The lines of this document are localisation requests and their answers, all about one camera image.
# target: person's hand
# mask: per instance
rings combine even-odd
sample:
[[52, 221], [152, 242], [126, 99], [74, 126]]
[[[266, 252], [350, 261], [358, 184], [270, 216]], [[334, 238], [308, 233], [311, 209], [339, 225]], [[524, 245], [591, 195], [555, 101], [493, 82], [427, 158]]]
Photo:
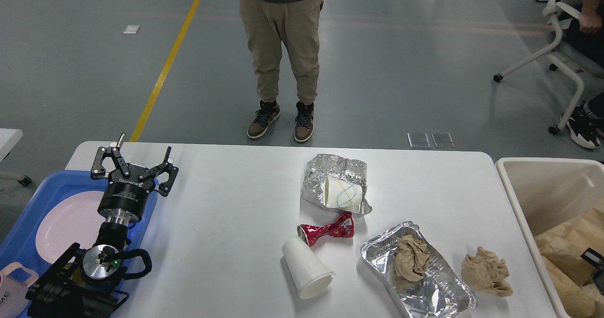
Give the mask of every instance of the person's hand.
[[597, 13], [581, 13], [579, 30], [586, 34], [596, 34], [602, 28], [602, 18]]

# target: khaki pants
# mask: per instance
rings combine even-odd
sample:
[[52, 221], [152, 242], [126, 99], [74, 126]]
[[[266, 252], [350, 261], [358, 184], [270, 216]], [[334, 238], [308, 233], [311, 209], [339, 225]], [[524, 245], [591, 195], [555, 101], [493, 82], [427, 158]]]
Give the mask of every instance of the khaki pants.
[[265, 102], [279, 95], [281, 42], [298, 84], [298, 99], [310, 105], [317, 97], [319, 78], [319, 12], [323, 0], [270, 3], [239, 0], [241, 20], [258, 79], [257, 92]]

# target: white paper cup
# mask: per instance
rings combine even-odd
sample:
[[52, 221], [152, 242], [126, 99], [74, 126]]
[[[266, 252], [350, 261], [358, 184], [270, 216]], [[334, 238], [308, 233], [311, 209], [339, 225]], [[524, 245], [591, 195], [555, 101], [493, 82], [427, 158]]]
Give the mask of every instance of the white paper cup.
[[325, 179], [325, 189], [326, 207], [359, 212], [363, 200], [361, 185], [328, 176]]
[[281, 249], [300, 298], [317, 296], [332, 282], [334, 271], [324, 266], [299, 236], [289, 239]]

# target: chair leg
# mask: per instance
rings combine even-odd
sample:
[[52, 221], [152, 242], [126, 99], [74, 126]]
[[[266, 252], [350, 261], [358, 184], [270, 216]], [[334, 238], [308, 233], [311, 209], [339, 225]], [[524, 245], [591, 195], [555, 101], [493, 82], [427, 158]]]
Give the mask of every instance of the chair leg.
[[577, 73], [572, 71], [572, 69], [568, 68], [567, 65], [561, 62], [561, 60], [559, 60], [556, 56], [553, 56], [552, 54], [547, 54], [545, 57], [550, 60], [553, 64], [555, 64], [561, 70], [561, 72], [563, 72], [568, 78], [570, 78], [574, 81], [574, 83], [577, 84], [577, 90], [574, 92], [574, 96], [572, 97], [570, 103], [568, 103], [568, 107], [564, 112], [562, 118], [560, 119], [560, 122], [555, 127], [557, 129], [556, 132], [558, 132], [564, 129], [568, 118], [570, 118], [570, 116], [572, 115], [572, 111], [577, 106], [577, 103], [579, 102], [579, 99], [583, 94], [583, 90], [585, 90], [585, 82], [583, 82], [583, 79], [579, 75], [577, 75]]
[[551, 15], [550, 16], [550, 21], [552, 22], [552, 26], [554, 27], [554, 30], [556, 32], [556, 38], [554, 39], [554, 41], [552, 43], [550, 43], [549, 45], [546, 45], [546, 47], [540, 49], [536, 53], [533, 53], [528, 58], [525, 58], [524, 60], [518, 62], [517, 64], [511, 66], [510, 68], [507, 68], [502, 73], [498, 73], [498, 74], [494, 75], [493, 76], [493, 81], [495, 81], [495, 82], [501, 81], [505, 76], [513, 73], [516, 69], [524, 66], [525, 64], [527, 64], [527, 63], [529, 63], [529, 62], [531, 62], [533, 60], [535, 60], [536, 58], [539, 58], [540, 56], [543, 56], [544, 54], [547, 54], [552, 49], [556, 48], [558, 44], [560, 44], [560, 41], [562, 40], [562, 28], [560, 27], [560, 23], [559, 23], [559, 21], [557, 19], [557, 16], [556, 15]]
[[32, 179], [25, 174], [17, 174], [17, 173], [6, 173], [0, 172], [0, 179], [3, 180], [15, 180], [23, 187], [26, 187], [30, 183], [32, 183]]

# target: black pants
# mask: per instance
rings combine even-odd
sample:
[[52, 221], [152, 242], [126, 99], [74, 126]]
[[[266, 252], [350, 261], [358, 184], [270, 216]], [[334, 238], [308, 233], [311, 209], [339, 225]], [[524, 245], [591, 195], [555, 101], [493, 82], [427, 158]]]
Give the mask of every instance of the black pants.
[[[599, 6], [597, 12], [604, 21], [604, 6]], [[583, 55], [604, 67], [604, 27], [596, 34], [584, 34], [579, 30], [579, 21], [573, 19], [567, 30], [567, 41]], [[604, 117], [604, 92], [589, 101], [589, 110]]]

